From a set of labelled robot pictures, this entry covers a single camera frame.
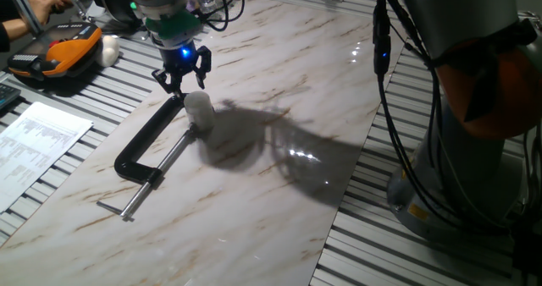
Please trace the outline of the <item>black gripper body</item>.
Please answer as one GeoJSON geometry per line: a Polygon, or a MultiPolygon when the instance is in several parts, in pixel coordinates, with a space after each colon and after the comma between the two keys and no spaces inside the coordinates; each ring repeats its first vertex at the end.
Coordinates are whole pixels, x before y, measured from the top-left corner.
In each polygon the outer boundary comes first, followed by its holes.
{"type": "Polygon", "coordinates": [[[199,75],[199,68],[196,65],[199,53],[194,41],[183,42],[178,48],[162,48],[159,51],[163,60],[163,67],[158,72],[161,76],[171,74],[174,77],[182,77],[191,72],[199,75]]]}

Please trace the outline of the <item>person hand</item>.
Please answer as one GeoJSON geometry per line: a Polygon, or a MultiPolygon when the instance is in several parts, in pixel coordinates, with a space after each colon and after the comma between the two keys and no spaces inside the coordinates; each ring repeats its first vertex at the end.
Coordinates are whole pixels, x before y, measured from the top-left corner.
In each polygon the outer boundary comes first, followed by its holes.
{"type": "Polygon", "coordinates": [[[51,14],[62,13],[73,7],[71,0],[28,0],[31,9],[41,25],[46,25],[51,14]]]}

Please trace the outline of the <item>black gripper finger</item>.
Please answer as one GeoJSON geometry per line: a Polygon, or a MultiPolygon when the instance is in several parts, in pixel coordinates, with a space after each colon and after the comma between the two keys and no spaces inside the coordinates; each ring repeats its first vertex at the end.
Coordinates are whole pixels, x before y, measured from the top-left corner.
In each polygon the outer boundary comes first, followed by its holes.
{"type": "Polygon", "coordinates": [[[152,71],[152,77],[158,82],[166,93],[172,94],[180,100],[185,98],[185,94],[180,89],[182,82],[181,76],[174,76],[173,74],[167,72],[166,69],[156,69],[152,71]]]}
{"type": "Polygon", "coordinates": [[[194,64],[193,71],[196,73],[196,81],[199,87],[204,90],[204,80],[207,78],[207,74],[212,69],[212,53],[205,47],[199,47],[196,50],[196,63],[194,64]]]}

